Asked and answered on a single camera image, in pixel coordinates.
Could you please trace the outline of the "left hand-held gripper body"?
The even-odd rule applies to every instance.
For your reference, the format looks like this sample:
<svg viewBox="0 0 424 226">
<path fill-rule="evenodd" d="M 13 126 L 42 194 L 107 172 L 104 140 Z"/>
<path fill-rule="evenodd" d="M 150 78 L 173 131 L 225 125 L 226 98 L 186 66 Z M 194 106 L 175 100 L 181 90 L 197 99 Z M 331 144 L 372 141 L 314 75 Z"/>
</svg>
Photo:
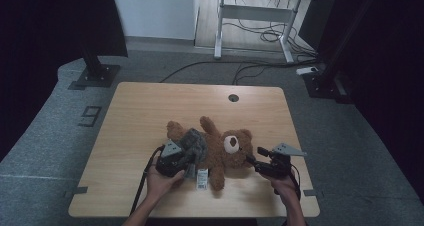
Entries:
<svg viewBox="0 0 424 226">
<path fill-rule="evenodd" d="M 156 170 L 163 176 L 174 177 L 194 162 L 194 155 L 168 140 L 156 161 Z"/>
</svg>

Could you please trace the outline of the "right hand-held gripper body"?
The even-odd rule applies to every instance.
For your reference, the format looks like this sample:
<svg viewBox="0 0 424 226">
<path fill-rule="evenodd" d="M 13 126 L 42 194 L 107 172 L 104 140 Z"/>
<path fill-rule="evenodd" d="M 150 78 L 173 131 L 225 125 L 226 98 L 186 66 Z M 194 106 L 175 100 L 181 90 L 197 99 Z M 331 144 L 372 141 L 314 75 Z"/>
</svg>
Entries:
<svg viewBox="0 0 424 226">
<path fill-rule="evenodd" d="M 269 151 L 272 152 L 272 156 L 269 157 L 271 161 L 265 164 L 263 174 L 272 178 L 284 178 L 291 173 L 292 156 L 305 157 L 307 155 L 306 152 L 286 143 L 281 143 Z"/>
</svg>

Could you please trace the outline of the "grey cloth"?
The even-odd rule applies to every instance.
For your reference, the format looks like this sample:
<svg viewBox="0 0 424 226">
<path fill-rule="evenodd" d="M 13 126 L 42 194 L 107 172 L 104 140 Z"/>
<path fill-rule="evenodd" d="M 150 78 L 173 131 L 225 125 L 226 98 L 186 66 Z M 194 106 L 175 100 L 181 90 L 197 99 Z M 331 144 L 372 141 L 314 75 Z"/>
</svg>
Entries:
<svg viewBox="0 0 424 226">
<path fill-rule="evenodd" d="M 183 157 L 180 163 L 184 166 L 184 177 L 194 178 L 196 167 L 202 163 L 207 154 L 207 143 L 205 137 L 198 130 L 191 128 L 177 142 L 182 148 Z"/>
</svg>

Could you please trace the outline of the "brown teddy bear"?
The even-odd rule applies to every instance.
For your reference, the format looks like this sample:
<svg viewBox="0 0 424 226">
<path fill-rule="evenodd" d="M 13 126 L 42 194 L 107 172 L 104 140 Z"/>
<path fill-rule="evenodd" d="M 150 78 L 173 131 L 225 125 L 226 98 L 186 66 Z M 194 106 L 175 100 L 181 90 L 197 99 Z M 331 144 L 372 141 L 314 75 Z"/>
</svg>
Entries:
<svg viewBox="0 0 424 226">
<path fill-rule="evenodd" d="M 207 116 L 200 118 L 200 125 L 203 129 L 201 133 L 207 143 L 207 154 L 205 160 L 196 169 L 207 169 L 211 188 L 214 191 L 220 191 L 225 186 L 224 173 L 227 168 L 250 167 L 246 156 L 253 155 L 253 136 L 247 129 L 220 132 Z M 178 122 L 169 121 L 167 137 L 177 144 L 188 130 Z"/>
</svg>

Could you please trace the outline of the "person's right hand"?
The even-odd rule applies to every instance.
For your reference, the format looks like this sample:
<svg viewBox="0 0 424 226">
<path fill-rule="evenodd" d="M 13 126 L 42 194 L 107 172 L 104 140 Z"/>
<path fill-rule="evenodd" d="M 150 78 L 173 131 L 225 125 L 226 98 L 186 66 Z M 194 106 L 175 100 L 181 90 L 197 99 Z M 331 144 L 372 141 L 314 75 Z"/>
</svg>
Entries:
<svg viewBox="0 0 424 226">
<path fill-rule="evenodd" d="M 266 175 L 262 175 L 262 177 L 270 181 L 271 186 L 280 195 L 281 201 L 283 202 L 285 206 L 299 203 L 295 184 L 293 183 L 293 181 L 291 180 L 289 176 L 283 179 L 276 179 Z"/>
</svg>

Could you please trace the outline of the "person's left hand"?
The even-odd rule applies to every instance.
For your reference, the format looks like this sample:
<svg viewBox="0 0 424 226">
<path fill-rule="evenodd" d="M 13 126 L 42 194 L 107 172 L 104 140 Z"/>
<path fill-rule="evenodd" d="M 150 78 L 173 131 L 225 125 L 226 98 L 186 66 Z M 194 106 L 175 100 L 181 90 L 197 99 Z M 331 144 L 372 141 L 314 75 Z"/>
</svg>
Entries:
<svg viewBox="0 0 424 226">
<path fill-rule="evenodd" d="M 155 166 L 151 166 L 147 174 L 147 194 L 146 200 L 157 204 L 161 198 L 171 189 L 177 188 L 184 181 L 185 171 L 181 170 L 173 177 L 160 174 Z"/>
</svg>

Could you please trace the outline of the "black metal stand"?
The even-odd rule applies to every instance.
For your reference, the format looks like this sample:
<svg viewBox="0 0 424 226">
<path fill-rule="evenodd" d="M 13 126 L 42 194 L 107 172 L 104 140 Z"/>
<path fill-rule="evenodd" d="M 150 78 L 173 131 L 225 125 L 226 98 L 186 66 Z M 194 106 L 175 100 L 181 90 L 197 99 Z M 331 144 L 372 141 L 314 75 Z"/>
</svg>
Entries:
<svg viewBox="0 0 424 226">
<path fill-rule="evenodd" d="M 109 88 L 117 76 L 120 66 L 102 64 L 98 55 L 84 41 L 79 43 L 79 47 L 86 67 L 69 88 L 71 90 L 84 90 L 87 87 Z"/>
<path fill-rule="evenodd" d="M 321 73 L 302 76 L 312 98 L 338 99 L 344 88 L 336 80 L 342 61 L 353 42 L 353 35 L 373 0 L 335 0 L 318 50 L 318 59 L 325 65 Z"/>
</svg>

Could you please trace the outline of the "white power strip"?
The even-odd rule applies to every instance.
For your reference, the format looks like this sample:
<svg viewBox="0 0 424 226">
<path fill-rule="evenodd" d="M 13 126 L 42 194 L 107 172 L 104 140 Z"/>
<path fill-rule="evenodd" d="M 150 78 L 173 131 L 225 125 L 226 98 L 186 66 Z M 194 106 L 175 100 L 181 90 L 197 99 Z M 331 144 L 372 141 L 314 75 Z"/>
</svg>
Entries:
<svg viewBox="0 0 424 226">
<path fill-rule="evenodd" d="M 304 67 L 304 68 L 299 68 L 296 70 L 296 74 L 297 75 L 304 75 L 304 74 L 309 74 L 309 73 L 317 73 L 319 72 L 319 69 L 317 67 Z"/>
</svg>

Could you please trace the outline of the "grey tape strip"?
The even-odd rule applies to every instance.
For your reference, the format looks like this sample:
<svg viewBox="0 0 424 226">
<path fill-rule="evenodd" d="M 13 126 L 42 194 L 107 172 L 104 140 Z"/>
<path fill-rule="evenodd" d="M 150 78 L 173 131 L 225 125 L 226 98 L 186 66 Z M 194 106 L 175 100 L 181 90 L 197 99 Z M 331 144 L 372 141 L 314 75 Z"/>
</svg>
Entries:
<svg viewBox="0 0 424 226">
<path fill-rule="evenodd" d="M 72 190 L 67 190 L 64 192 L 64 197 L 65 198 L 70 198 L 73 197 L 75 194 L 85 194 L 88 191 L 88 187 L 84 186 L 84 187 L 76 187 Z"/>
</svg>

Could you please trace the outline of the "black curtain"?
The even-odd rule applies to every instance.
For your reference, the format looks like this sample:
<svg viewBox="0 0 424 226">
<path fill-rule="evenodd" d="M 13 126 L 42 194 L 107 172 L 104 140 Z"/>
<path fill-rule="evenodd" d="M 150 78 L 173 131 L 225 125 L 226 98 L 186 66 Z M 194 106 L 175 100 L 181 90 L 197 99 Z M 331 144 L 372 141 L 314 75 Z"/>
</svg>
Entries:
<svg viewBox="0 0 424 226">
<path fill-rule="evenodd" d="M 424 204 L 424 0 L 335 0 L 319 51 Z"/>
<path fill-rule="evenodd" d="M 128 55 L 115 0 L 0 0 L 0 161 L 50 96 L 62 65 Z"/>
</svg>

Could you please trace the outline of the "white desk frame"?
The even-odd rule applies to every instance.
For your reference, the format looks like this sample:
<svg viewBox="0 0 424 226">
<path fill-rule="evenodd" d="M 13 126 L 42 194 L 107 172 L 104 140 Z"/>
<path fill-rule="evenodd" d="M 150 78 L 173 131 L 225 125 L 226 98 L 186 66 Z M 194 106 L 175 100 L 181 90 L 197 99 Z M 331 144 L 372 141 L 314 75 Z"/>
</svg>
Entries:
<svg viewBox="0 0 424 226">
<path fill-rule="evenodd" d="M 288 9 L 241 6 L 226 4 L 225 0 L 219 0 L 218 4 L 218 23 L 215 35 L 214 58 L 222 57 L 222 26 L 224 19 L 240 19 L 263 22 L 286 23 L 287 26 L 283 36 L 279 39 L 284 57 L 288 63 L 293 63 L 294 59 L 290 51 L 288 38 L 296 19 L 298 9 L 302 0 L 296 0 L 294 6 Z"/>
</svg>

